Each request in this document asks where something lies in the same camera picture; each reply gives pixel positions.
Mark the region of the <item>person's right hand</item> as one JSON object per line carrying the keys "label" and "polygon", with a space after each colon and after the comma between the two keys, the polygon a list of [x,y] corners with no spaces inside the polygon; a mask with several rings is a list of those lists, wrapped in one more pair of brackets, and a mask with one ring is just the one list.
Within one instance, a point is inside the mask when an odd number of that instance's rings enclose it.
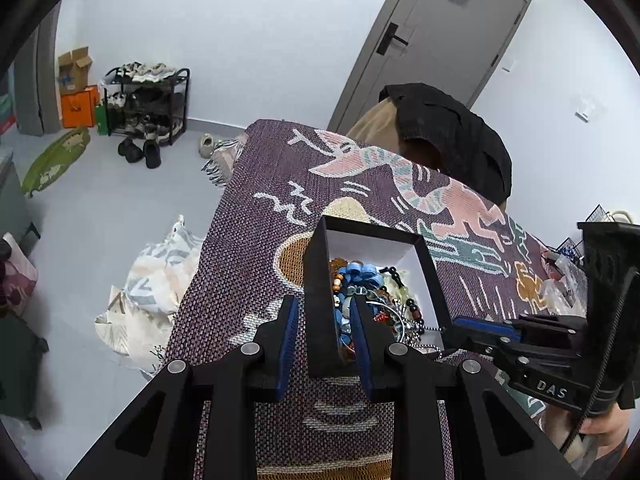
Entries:
{"label": "person's right hand", "polygon": [[[631,410],[622,410],[617,403],[604,415],[587,418],[575,440],[564,454],[565,459],[583,477],[597,460],[625,445]],[[572,429],[572,414],[548,405],[542,418],[542,428],[551,442],[560,448]]]}

